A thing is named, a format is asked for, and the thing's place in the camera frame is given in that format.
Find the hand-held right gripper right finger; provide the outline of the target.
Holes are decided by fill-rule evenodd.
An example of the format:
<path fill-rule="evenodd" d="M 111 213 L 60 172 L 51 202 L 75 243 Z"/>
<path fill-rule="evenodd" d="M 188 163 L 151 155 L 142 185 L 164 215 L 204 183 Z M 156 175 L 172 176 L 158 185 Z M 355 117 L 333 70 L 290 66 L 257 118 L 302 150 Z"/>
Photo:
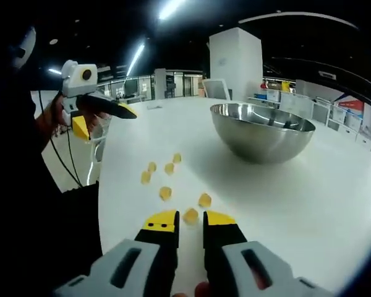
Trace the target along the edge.
<path fill-rule="evenodd" d="M 203 213 L 203 248 L 213 296 L 333 296 L 295 277 L 286 261 L 258 241 L 248 241 L 229 215 Z"/>

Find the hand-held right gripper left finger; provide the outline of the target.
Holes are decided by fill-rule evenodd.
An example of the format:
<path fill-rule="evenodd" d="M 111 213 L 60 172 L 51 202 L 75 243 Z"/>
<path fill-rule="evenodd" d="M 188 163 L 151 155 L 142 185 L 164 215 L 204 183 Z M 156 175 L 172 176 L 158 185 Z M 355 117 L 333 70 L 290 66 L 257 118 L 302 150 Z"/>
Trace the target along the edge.
<path fill-rule="evenodd" d="M 124 239 L 96 260 L 88 275 L 55 289 L 54 296 L 170 296 L 177 269 L 179 211 L 148 218 L 134 239 Z"/>

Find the person's left hand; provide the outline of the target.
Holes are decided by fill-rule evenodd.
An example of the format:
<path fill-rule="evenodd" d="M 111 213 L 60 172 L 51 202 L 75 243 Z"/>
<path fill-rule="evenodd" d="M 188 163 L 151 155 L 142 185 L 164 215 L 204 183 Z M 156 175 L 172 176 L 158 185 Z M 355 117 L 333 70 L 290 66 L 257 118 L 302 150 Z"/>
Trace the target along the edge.
<path fill-rule="evenodd" d="M 65 120 L 62 115 L 63 111 L 63 101 L 64 97 L 59 95 L 55 98 L 44 110 L 43 114 L 38 118 L 38 120 L 42 120 L 40 123 L 41 130 L 45 133 L 46 136 L 51 137 L 53 132 L 59 125 L 66 125 Z M 91 112 L 84 111 L 79 109 L 81 114 L 84 116 L 87 128 L 89 132 L 91 132 L 98 124 L 99 118 L 107 119 L 108 114 L 100 113 L 99 115 L 95 115 Z"/>

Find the person's right hand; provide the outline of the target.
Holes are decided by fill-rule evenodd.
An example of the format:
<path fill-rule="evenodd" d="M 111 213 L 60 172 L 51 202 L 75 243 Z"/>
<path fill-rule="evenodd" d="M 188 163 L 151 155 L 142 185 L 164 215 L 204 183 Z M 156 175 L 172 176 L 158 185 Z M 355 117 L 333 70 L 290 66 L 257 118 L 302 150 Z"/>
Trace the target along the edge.
<path fill-rule="evenodd" d="M 211 290 L 208 282 L 200 282 L 194 290 L 194 297 L 210 297 Z M 173 297 L 188 297 L 185 293 L 175 293 Z"/>

